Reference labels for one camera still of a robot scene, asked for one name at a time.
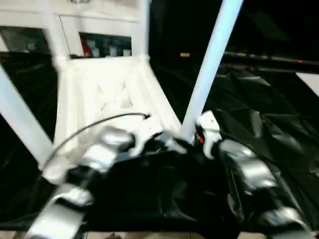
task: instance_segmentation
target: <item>white pole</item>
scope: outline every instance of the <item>white pole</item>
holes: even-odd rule
[[[149,20],[150,20],[150,0],[138,0],[139,5],[139,52],[138,55],[149,55]]]
[[[53,150],[52,142],[43,131],[21,95],[0,65],[0,114],[20,138],[41,169]]]
[[[65,49],[62,38],[57,24],[60,24],[56,20],[58,17],[54,15],[50,0],[37,0],[39,14],[43,23],[46,39],[48,40],[50,50],[52,52],[52,60],[55,67],[59,71],[62,71],[69,59],[68,51]]]
[[[243,1],[223,0],[220,7],[181,128],[181,135],[188,141],[192,141],[196,120],[203,111]]]

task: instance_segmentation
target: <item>wire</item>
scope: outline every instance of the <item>wire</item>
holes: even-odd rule
[[[112,117],[107,117],[101,120],[98,120],[94,123],[91,123],[87,126],[84,126],[83,128],[79,129],[78,131],[74,132],[73,134],[71,134],[69,137],[67,137],[64,141],[62,141],[49,155],[47,161],[44,163],[43,165],[43,169],[42,171],[44,171],[47,166],[49,165],[49,163],[52,161],[52,159],[54,159],[55,155],[57,154],[57,152],[71,139],[73,139],[75,136],[79,135],[80,133],[82,133],[83,131],[85,131],[88,128],[91,128],[93,126],[96,126],[98,124],[101,124],[103,122],[109,121],[109,120],[113,120],[116,118],[120,118],[120,117],[124,117],[124,116],[144,116],[144,119],[146,120],[148,117],[150,117],[150,115],[144,114],[144,113],[125,113],[125,114],[120,114],[120,115],[116,115],[116,116],[112,116]]]
[[[86,129],[88,128],[91,128],[93,126],[96,126],[98,124],[101,124],[103,122],[106,122],[106,121],[109,121],[109,120],[113,120],[113,119],[116,119],[116,118],[120,118],[120,117],[124,117],[124,116],[144,116],[144,119],[146,120],[147,118],[150,117],[150,115],[147,115],[147,114],[144,114],[144,113],[125,113],[125,114],[120,114],[120,115],[116,115],[116,116],[112,116],[112,117],[107,117],[107,118],[104,118],[104,119],[101,119],[101,120],[98,120],[94,123],[91,123],[87,126],[84,126],[83,128],[79,129],[78,131],[74,132],[73,134],[71,134],[69,137],[67,137],[65,140],[63,140],[49,155],[48,159],[46,160],[46,162],[44,163],[43,165],[43,168],[42,168],[42,172],[45,171],[45,169],[47,168],[47,166],[50,164],[50,162],[54,159],[55,155],[57,154],[57,152],[68,142],[70,141],[71,139],[73,139],[75,136],[79,135],[80,133],[82,133],[83,131],[85,131]],[[38,185],[39,185],[39,182],[41,180],[41,175],[42,173],[39,174],[36,182],[35,182],[35,185],[34,185],[34,188],[33,188],[33,192],[30,196],[30,200],[29,200],[29,203],[28,203],[28,206],[27,206],[27,214],[31,213],[31,211],[33,210],[33,205],[34,205],[34,198],[35,198],[35,194],[36,194],[36,191],[37,191],[37,188],[38,188]]]

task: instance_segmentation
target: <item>black cloth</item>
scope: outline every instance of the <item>black cloth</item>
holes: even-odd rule
[[[50,57],[4,53],[0,60],[53,139],[57,78]],[[152,62],[152,68],[182,120],[199,66],[173,68]],[[218,72],[205,106],[214,111],[225,137],[249,146],[273,169],[279,168],[313,230],[319,225],[317,104],[317,96],[294,74],[226,69]],[[1,128],[6,140],[0,159],[0,229],[25,230],[36,215],[26,213],[39,171],[3,119]],[[53,188],[42,181],[35,208],[28,213],[38,212]],[[226,182],[214,164],[162,155],[119,166],[103,188],[88,216],[90,230],[238,234],[225,205]]]

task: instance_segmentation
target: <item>red object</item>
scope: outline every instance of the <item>red object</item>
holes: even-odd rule
[[[199,142],[200,142],[201,144],[204,143],[204,138],[203,138],[203,137],[199,136],[199,137],[198,137],[198,140],[199,140]]]
[[[85,41],[84,37],[81,36],[80,38],[81,38],[81,43],[82,43],[84,56],[91,56],[90,48],[89,48],[88,44],[86,44],[86,41]]]

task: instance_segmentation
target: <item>cabinet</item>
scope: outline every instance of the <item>cabinet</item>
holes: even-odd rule
[[[78,56],[129,56],[138,48],[136,0],[52,0],[64,48]],[[50,53],[36,0],[0,2],[0,51]]]
[[[54,16],[54,21],[63,38],[59,17]],[[0,51],[50,53],[39,15],[0,10]]]

